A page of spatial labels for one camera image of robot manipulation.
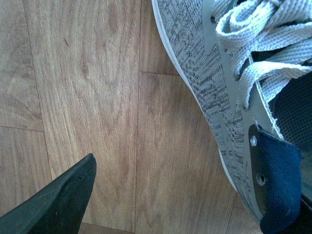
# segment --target wooden floor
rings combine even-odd
[[[0,0],[0,215],[88,153],[80,234],[259,234],[151,0]]]

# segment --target wood grain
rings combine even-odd
[[[244,209],[244,208],[245,208],[245,206],[244,206],[244,204],[243,204],[243,202],[242,202],[242,200],[240,199],[240,197],[239,197],[238,194],[236,194],[236,197],[235,197],[235,201],[234,201],[234,205],[233,205],[233,206],[236,207],[236,208],[241,208],[241,209]]]
[[[0,126],[43,131],[23,2],[0,5]]]
[[[94,153],[84,222],[132,232],[140,0],[24,2],[52,176]]]
[[[0,127],[0,216],[51,182],[41,132]]]
[[[133,234],[117,229],[105,228],[88,223],[82,223],[78,234]]]
[[[151,0],[142,0],[140,71],[178,75],[161,42]]]
[[[215,140],[179,76],[142,73],[136,234],[222,234],[235,192]]]
[[[245,209],[233,208],[226,234],[262,234]]]

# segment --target sneaker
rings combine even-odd
[[[264,234],[312,233],[312,1],[152,3],[250,215]]]

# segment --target shoe upper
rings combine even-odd
[[[294,5],[154,4],[165,48],[209,123],[234,188],[264,233],[294,223],[302,192],[311,199],[312,4]]]

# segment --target white shoelace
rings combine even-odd
[[[226,13],[231,2],[216,0],[213,16],[219,43],[233,55],[232,70],[240,77],[239,101],[248,109],[255,82],[265,79],[268,103],[292,78],[312,72],[312,0],[246,0]],[[240,74],[252,52],[276,49],[282,50]]]

